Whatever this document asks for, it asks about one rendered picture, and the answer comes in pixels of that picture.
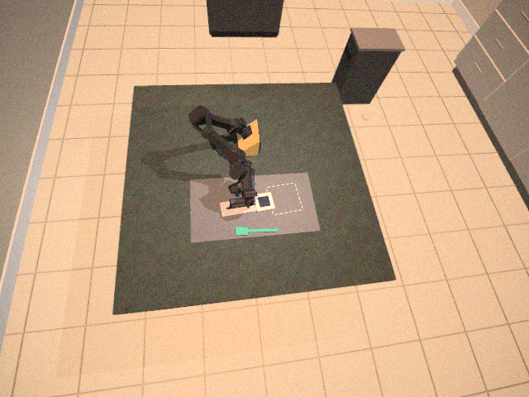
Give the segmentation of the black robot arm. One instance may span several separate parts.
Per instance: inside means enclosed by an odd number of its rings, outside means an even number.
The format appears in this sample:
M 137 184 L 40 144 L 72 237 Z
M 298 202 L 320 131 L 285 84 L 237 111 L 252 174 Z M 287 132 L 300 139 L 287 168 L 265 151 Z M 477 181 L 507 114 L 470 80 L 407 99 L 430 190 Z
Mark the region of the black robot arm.
M 237 132 L 245 140 L 252 134 L 250 125 L 246 125 L 244 118 L 224 118 L 218 115 L 210 113 L 207 108 L 203 105 L 197 105 L 194 110 L 188 115 L 188 119 L 191 122 L 193 128 L 198 130 L 203 138 L 207 138 L 214 146 L 220 149 L 226 154 L 227 159 L 230 161 L 229 175 L 232 179 L 239 179 L 244 176 L 251 175 L 252 163 L 250 160 L 245 159 L 245 152 L 238 146 L 232 146 L 217 132 L 214 131 L 213 126 L 225 128 L 228 134 L 235 135 Z M 205 128 L 200 128 L 198 125 L 206 124 Z M 242 163 L 243 162 L 243 163 Z M 240 180 L 230 186 L 228 186 L 231 194 L 241 190 L 243 191 Z

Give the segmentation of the cream square tile with dark square center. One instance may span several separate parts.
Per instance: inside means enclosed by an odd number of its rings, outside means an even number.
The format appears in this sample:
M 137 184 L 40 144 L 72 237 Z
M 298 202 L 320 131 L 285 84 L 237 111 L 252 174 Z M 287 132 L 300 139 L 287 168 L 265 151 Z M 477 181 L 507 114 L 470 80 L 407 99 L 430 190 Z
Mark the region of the cream square tile with dark square center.
M 255 206 L 257 212 L 275 209 L 274 200 L 272 198 L 271 192 L 257 194 L 255 197 Z

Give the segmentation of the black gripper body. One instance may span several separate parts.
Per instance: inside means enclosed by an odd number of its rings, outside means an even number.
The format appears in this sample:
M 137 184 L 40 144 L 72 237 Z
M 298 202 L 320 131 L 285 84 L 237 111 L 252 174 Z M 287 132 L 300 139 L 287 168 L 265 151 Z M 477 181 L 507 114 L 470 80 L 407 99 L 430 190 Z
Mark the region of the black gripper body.
M 239 178 L 239 180 L 240 180 L 240 182 L 242 184 L 242 187 L 243 187 L 243 191 L 240 190 L 240 192 L 242 192 L 242 195 L 243 195 L 244 198 L 256 197 L 257 196 L 257 192 L 253 189 L 253 186 L 252 186 L 252 183 L 251 183 L 251 180 L 253 180 L 251 175 Z

